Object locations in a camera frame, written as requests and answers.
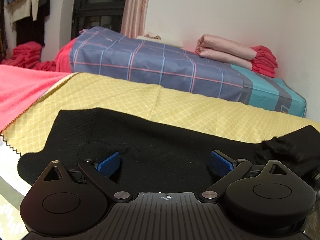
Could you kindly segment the yellow quilted bed cover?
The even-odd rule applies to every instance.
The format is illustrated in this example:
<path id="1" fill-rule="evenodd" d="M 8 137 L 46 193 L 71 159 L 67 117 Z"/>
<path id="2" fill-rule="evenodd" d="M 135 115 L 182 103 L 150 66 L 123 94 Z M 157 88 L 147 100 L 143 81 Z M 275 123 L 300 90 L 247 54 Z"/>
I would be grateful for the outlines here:
<path id="1" fill-rule="evenodd" d="M 53 85 L 2 134 L 8 145 L 20 154 L 39 152 L 59 111 L 97 107 L 251 143 L 308 125 L 319 128 L 319 123 L 312 120 L 239 102 L 80 73 L 71 74 Z"/>

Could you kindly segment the folded red cloth stack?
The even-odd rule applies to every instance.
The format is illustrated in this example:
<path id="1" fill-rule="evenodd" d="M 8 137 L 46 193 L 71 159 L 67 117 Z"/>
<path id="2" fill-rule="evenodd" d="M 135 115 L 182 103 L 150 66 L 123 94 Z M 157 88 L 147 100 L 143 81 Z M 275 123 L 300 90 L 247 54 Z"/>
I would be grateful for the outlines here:
<path id="1" fill-rule="evenodd" d="M 265 46 L 256 46 L 252 49 L 257 53 L 256 57 L 251 60 L 253 72 L 274 78 L 278 63 L 272 51 Z"/>

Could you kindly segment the red pillow behind quilt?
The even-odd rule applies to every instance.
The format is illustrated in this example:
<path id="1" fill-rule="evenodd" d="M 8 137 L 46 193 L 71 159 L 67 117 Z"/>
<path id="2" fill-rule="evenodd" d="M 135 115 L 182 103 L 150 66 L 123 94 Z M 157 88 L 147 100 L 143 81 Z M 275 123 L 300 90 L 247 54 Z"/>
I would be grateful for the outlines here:
<path id="1" fill-rule="evenodd" d="M 72 39 L 69 43 L 63 46 L 55 57 L 55 71 L 63 73 L 71 73 L 71 64 L 70 64 L 70 52 L 73 48 L 76 38 Z"/>

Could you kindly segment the pink fleece blanket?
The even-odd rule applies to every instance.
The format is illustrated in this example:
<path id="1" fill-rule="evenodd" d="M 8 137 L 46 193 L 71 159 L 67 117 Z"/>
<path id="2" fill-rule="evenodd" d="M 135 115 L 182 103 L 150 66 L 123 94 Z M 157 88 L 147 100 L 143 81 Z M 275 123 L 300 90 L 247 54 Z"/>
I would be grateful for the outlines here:
<path id="1" fill-rule="evenodd" d="M 1 65 L 1 131 L 68 73 Z"/>

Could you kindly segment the folded pink satin bedding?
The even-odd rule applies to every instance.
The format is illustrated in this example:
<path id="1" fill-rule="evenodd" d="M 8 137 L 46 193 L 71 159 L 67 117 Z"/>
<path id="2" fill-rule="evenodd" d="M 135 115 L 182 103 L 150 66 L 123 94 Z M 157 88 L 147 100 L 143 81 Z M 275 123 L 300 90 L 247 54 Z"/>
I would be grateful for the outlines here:
<path id="1" fill-rule="evenodd" d="M 204 34 L 197 41 L 195 52 L 202 58 L 233 64 L 252 70 L 251 61 L 257 52 L 239 42 L 223 37 Z"/>

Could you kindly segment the blue plaid folded quilt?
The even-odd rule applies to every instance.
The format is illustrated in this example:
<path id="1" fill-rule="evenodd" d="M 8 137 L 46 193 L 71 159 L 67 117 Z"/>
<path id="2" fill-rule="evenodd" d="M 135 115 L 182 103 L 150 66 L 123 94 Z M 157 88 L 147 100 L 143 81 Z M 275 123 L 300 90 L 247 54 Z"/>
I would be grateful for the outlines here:
<path id="1" fill-rule="evenodd" d="M 69 54 L 71 71 L 241 102 L 304 117 L 306 100 L 282 79 L 205 59 L 177 47 L 128 38 L 103 27 L 85 29 Z"/>

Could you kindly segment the red cloth pile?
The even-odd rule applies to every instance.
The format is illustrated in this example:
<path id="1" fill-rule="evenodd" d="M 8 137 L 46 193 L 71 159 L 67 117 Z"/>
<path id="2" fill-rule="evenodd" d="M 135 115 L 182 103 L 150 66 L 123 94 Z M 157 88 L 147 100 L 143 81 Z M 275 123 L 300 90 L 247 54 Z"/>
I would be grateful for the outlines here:
<path id="1" fill-rule="evenodd" d="M 15 47 L 10 59 L 4 59 L 1 64 L 25 69 L 54 72 L 55 61 L 41 61 L 42 46 L 37 42 L 27 42 Z"/>

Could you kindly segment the pink patterned curtain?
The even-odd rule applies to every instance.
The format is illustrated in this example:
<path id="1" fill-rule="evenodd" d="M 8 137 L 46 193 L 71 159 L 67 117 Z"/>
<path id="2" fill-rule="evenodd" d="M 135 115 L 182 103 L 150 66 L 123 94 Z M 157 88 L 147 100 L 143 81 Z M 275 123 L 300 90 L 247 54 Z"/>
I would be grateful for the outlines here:
<path id="1" fill-rule="evenodd" d="M 143 35 L 149 0 L 126 0 L 120 33 L 136 38 Z"/>

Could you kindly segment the hanging clothes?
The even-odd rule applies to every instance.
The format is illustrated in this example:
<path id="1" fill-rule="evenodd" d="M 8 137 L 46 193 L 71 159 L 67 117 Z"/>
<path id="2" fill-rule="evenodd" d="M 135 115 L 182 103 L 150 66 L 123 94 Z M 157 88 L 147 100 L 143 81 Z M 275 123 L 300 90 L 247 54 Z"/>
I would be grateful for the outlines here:
<path id="1" fill-rule="evenodd" d="M 9 50 L 27 42 L 45 46 L 45 22 L 50 15 L 50 0 L 1 0 L 1 50 L 4 58 Z"/>

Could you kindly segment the cream pillow by wall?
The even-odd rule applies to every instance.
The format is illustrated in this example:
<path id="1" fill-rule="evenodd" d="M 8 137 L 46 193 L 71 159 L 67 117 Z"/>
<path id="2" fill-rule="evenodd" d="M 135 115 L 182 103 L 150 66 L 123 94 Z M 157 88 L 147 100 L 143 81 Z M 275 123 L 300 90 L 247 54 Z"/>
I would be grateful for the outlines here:
<path id="1" fill-rule="evenodd" d="M 161 44 L 165 44 L 165 45 L 169 45 L 177 48 L 183 48 L 183 44 L 180 41 L 175 40 L 173 38 L 161 37 L 160 35 L 154 34 L 154 33 L 146 33 L 143 35 L 139 35 L 136 37 L 136 39 L 152 41 L 152 42 L 161 43 Z"/>

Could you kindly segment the dark window frame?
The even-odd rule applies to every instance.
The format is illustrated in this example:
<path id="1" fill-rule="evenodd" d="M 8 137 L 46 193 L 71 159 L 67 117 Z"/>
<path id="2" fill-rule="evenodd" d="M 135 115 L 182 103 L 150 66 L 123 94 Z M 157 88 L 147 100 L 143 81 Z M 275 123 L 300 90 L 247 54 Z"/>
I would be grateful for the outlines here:
<path id="1" fill-rule="evenodd" d="M 83 29 L 103 27 L 120 32 L 126 0 L 74 0 L 71 38 Z"/>

